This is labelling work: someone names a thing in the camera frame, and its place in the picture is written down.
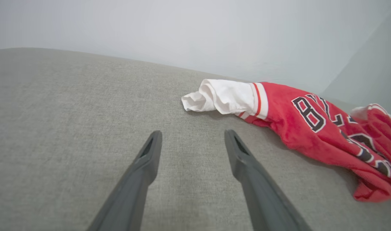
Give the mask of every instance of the red stripe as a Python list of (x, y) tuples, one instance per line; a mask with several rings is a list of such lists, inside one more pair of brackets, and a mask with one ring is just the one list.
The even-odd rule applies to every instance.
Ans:
[(261, 111), (261, 97), (260, 97), (260, 92), (258, 91), (257, 85), (255, 83), (253, 83), (253, 84), (255, 86), (255, 90), (257, 91), (257, 96), (258, 96), (258, 109), (257, 109), (257, 113), (254, 116), (258, 116)]

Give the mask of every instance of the black and white lettering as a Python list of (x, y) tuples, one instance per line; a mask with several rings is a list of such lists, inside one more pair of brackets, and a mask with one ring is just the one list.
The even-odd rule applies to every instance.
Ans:
[(323, 104), (323, 110), (325, 111), (326, 115), (328, 116), (328, 119), (331, 120), (331, 116), (329, 115), (329, 106), (326, 100), (320, 97), (320, 100)]
[(334, 123), (338, 127), (343, 126), (344, 120), (342, 118), (342, 114), (335, 115), (335, 120), (332, 120), (331, 122)]
[(374, 141), (372, 140), (371, 136), (368, 136), (364, 133), (357, 133), (357, 134), (350, 135), (349, 138), (356, 140), (359, 143), (363, 143), (368, 148), (371, 148), (374, 152), (377, 152), (374, 146)]
[(314, 95), (314, 94), (308, 94), (308, 95), (305, 95), (306, 97), (308, 97), (308, 98), (312, 98), (312, 100), (316, 103), (316, 104), (318, 104), (318, 102), (317, 102), (317, 100), (316, 100), (316, 96)]
[(357, 124), (357, 122), (350, 115), (348, 115), (347, 119), (348, 123)]
[[(341, 131), (341, 135), (349, 143), (353, 143), (361, 148), (360, 152), (356, 155), (356, 157), (358, 159), (360, 159), (361, 161), (364, 161), (365, 163), (371, 163), (372, 161), (374, 161), (374, 156), (368, 151), (367, 148), (365, 148), (360, 143), (358, 143), (357, 140), (355, 140), (353, 138), (349, 138), (343, 131)], [(352, 137), (356, 137), (357, 139), (361, 139), (361, 140), (365, 141), (365, 137), (367, 137), (367, 135), (355, 134)], [(380, 173), (384, 174), (385, 176), (391, 177), (391, 163), (389, 161), (387, 161), (386, 159), (385, 160), (375, 160), (373, 162), (372, 166), (374, 168), (376, 168), (376, 170), (378, 170)]]
[(299, 113), (304, 118), (305, 122), (311, 127), (311, 129), (317, 133), (326, 124), (325, 118), (321, 116), (314, 107), (307, 101), (304, 97), (298, 97), (291, 101), (295, 108), (299, 111)]

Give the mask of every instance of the red jersey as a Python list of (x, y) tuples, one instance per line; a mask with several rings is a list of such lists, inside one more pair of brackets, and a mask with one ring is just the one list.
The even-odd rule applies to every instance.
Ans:
[(290, 149), (359, 176), (354, 198), (391, 199), (391, 118), (379, 105), (356, 108), (351, 117), (323, 98), (274, 83), (252, 83), (254, 110), (236, 114), (269, 127)]

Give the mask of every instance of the clothing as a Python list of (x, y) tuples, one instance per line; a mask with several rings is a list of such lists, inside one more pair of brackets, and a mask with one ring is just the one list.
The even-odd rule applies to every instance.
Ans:
[(240, 91), (235, 83), (226, 92), (219, 80), (204, 80), (199, 97), (186, 95), (183, 105), (191, 110), (186, 106), (198, 103), (193, 109), (200, 109), (204, 103), (209, 110), (217, 108), (223, 114), (233, 113), (248, 123), (269, 127), (288, 148), (357, 174), (356, 200), (391, 199), (391, 118), (381, 106), (356, 108), (352, 117), (306, 91), (274, 83), (250, 83), (248, 90), (242, 83), (244, 90)]

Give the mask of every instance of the gray couch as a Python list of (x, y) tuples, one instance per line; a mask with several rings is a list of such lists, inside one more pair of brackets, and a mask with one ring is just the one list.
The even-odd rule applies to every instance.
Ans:
[(141, 230), (252, 230), (225, 129), (314, 230), (391, 230), (391, 201), (355, 201), (351, 172), (233, 115), (184, 111), (181, 96), (203, 79), (229, 78), (71, 51), (0, 50), (0, 230), (85, 230), (153, 130), (163, 132), (163, 148)]

